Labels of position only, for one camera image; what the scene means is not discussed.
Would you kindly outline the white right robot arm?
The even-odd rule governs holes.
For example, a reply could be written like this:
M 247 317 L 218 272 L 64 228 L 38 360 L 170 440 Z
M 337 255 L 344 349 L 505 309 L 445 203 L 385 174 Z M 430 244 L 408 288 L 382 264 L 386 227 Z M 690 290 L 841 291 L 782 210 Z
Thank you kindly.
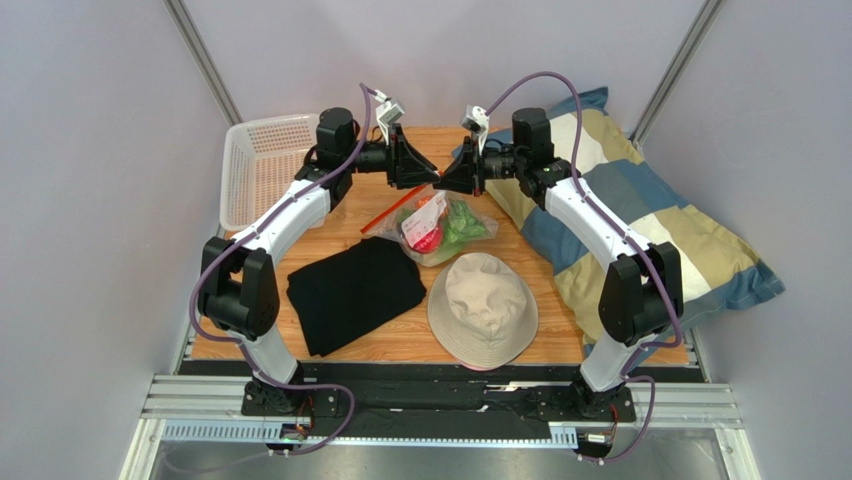
M 599 262 L 605 273 L 598 302 L 604 333 L 567 393 L 576 416 L 595 419 L 616 403 L 640 350 L 659 346 L 657 336 L 667 327 L 682 339 L 680 254 L 670 242 L 653 243 L 636 233 L 592 191 L 574 158 L 556 155 L 543 109 L 513 114 L 508 145 L 489 146 L 489 124 L 485 109 L 467 108 L 461 125 L 469 134 L 436 186 L 478 196 L 489 180 L 515 179 Z

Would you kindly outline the clear orange zip top bag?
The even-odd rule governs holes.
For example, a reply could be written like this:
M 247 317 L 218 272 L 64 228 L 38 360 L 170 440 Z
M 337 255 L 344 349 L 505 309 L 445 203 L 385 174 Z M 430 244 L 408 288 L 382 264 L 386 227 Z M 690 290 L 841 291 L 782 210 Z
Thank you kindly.
M 467 197 L 430 186 L 412 189 L 361 228 L 367 237 L 396 243 L 424 267 L 443 264 L 497 232 L 497 222 L 475 210 Z

